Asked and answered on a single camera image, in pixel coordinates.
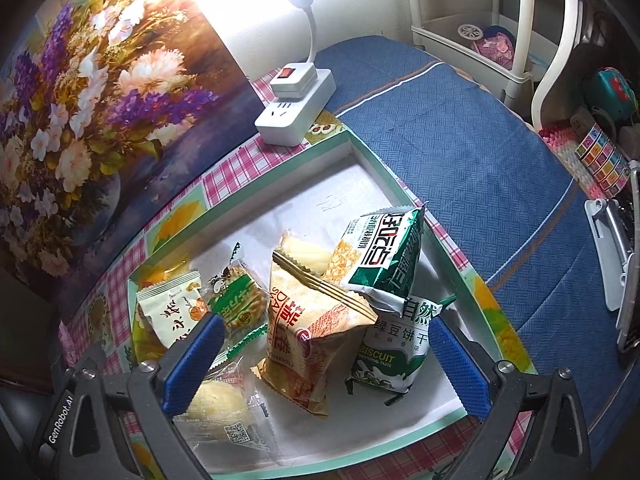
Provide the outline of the clear wrapped round bun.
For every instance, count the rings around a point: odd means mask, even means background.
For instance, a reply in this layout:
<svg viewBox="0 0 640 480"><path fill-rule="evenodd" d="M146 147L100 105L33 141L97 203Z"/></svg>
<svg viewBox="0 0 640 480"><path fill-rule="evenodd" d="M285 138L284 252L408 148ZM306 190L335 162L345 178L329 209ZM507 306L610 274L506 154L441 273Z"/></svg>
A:
<svg viewBox="0 0 640 480"><path fill-rule="evenodd" d="M274 451L268 408L255 379L240 356L215 367L186 411L174 418L184 440L192 446L216 442Z"/></svg>

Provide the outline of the tan Daliyuan roll cake pack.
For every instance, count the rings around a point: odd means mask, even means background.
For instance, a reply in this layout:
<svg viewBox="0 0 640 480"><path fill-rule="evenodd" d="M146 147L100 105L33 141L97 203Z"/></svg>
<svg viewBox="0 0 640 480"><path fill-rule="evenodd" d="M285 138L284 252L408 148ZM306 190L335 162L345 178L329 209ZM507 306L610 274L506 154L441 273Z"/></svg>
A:
<svg viewBox="0 0 640 480"><path fill-rule="evenodd" d="M326 374L333 359L353 330L377 320L366 298L320 278L275 250L266 354L252 372L306 412L326 417Z"/></svg>

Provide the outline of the yellow wrapped cake snack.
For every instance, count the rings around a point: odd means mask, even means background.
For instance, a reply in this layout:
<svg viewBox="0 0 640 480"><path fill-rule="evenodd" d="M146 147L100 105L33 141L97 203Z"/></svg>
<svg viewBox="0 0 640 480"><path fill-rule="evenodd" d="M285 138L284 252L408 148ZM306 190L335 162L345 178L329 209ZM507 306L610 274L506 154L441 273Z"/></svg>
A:
<svg viewBox="0 0 640 480"><path fill-rule="evenodd" d="M137 292L152 285L163 283L171 278L189 271L190 262L186 259L179 261L170 268L163 266L144 266L136 278L129 280L129 307L131 348L134 352L134 362L137 364L145 360L159 358L166 348L160 343L151 325L141 313Z"/></svg>

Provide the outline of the white power strip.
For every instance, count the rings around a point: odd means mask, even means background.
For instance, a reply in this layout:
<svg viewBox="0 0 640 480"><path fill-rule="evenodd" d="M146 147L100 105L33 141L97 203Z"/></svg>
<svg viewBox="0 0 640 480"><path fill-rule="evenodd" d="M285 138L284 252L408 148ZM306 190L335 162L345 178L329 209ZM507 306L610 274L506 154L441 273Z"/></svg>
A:
<svg viewBox="0 0 640 480"><path fill-rule="evenodd" d="M288 63L269 83L274 94L255 120L265 144L292 148L307 131L336 90L333 74L313 62Z"/></svg>

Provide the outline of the white persimmon snack pack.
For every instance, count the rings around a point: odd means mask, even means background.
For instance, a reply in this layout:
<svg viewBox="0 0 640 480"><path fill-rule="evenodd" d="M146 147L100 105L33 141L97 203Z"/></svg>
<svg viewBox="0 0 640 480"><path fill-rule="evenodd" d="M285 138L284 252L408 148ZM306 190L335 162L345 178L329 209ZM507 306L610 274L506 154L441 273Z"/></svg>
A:
<svg viewBox="0 0 640 480"><path fill-rule="evenodd" d="M186 339L209 311L201 286L201 274L194 270L137 292L144 318L166 349Z"/></svg>

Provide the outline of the green cow round cracker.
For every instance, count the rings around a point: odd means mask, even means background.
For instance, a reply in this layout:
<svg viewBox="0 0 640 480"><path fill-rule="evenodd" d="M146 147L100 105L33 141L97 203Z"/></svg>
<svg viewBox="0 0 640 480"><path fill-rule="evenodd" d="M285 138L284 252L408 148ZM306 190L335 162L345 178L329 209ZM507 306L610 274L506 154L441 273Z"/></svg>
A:
<svg viewBox="0 0 640 480"><path fill-rule="evenodd" d="M222 351L239 344L267 322L267 287L244 261L240 242L233 246L224 270L206 282L203 295L209 310L224 321Z"/></svg>

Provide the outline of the green white biscuit pack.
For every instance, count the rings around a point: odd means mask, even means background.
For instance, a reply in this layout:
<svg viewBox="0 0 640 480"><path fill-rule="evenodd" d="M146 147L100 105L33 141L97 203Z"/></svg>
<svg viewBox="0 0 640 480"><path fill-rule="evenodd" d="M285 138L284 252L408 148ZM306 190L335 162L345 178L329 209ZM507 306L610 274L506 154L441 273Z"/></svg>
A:
<svg viewBox="0 0 640 480"><path fill-rule="evenodd" d="M382 312L368 327L352 363L345 387L349 394L354 385L391 393L385 404L398 402L412 388L425 362L428 326L431 319L457 299L455 294L432 301L418 296L406 299L400 318Z"/></svg>

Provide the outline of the floral still life painting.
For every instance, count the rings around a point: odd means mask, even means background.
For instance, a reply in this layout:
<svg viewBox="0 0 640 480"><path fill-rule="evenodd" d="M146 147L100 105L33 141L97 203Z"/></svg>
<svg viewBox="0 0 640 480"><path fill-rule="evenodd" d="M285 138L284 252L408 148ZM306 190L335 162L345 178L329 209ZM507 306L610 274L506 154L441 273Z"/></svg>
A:
<svg viewBox="0 0 640 480"><path fill-rule="evenodd" d="M2 268L77 307L261 110L198 0L1 0Z"/></svg>

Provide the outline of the white shelf rack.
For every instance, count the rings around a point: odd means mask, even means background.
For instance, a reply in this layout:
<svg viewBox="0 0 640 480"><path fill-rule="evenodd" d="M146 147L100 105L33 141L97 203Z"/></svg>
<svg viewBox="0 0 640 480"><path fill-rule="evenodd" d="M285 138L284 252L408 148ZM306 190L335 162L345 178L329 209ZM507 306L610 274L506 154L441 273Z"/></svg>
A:
<svg viewBox="0 0 640 480"><path fill-rule="evenodd" d="M570 54L579 44L580 0L563 0L560 39L553 42L534 31L536 0L520 0L511 20L492 0L489 11L450 14L426 20L420 0L409 0L413 43L461 70L514 113L542 128L542 106L558 82ZM512 70L491 62L472 48L475 40L503 32L514 47Z"/></svg>

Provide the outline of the colourful checkered box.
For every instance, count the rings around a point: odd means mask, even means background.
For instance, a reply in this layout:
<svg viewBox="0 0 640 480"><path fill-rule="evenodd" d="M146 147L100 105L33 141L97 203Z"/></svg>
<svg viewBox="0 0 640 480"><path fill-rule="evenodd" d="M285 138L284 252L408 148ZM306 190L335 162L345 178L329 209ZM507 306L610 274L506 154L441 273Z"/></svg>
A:
<svg viewBox="0 0 640 480"><path fill-rule="evenodd" d="M575 150L579 161L606 198L614 198L629 181L627 159L595 122Z"/></svg>

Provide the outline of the pink patterned pouch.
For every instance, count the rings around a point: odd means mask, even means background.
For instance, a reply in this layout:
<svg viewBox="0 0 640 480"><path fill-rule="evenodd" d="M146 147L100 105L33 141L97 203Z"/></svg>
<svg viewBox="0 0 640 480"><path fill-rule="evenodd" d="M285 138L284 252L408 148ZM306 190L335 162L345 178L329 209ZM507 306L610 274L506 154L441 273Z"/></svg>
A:
<svg viewBox="0 0 640 480"><path fill-rule="evenodd" d="M514 59L514 47L511 39L503 32L497 32L495 36L483 37L472 43L473 50L488 58L506 70L512 70Z"/></svg>

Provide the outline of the pink checkered fruit tablecloth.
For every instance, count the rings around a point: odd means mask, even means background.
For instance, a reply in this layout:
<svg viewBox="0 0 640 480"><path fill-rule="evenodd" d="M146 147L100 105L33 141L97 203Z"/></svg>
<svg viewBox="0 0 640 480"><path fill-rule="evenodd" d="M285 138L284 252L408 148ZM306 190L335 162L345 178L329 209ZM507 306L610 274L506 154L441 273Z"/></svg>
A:
<svg viewBox="0 0 640 480"><path fill-rule="evenodd" d="M454 295L463 326L496 359L510 359L530 370L532 361L496 298L459 247L454 225L442 205L476 213L474 198L489 160L477 136L457 134L454 115L443 120L420 118L408 110L410 79L371 94L358 104L370 118L393 125L380 142L370 139L371 124L353 120L336 126L324 140L298 148L270 148L254 138L208 170L179 196L204 211L161 248L151 242L153 223L96 285L70 322L70 342L77 351L103 344L105 368L126 370L136 354L131 333L140 278L181 263L204 276L216 273L232 255L241 257L262 279L269 257L285 231L317 237L335 245L350 219L376 207L425 205L418 277L423 292ZM392 407L384 426L364 428L357 418L379 408L371 390L350 396L342 382L348 363L338 359L329 378L331 413L314 417L273 392L265 398L279 454L276 458L240 460L232 456L216 468L221 479L271 479L324 474L367 463L464 426L468 419L444 372L429 356L416 391Z"/></svg>

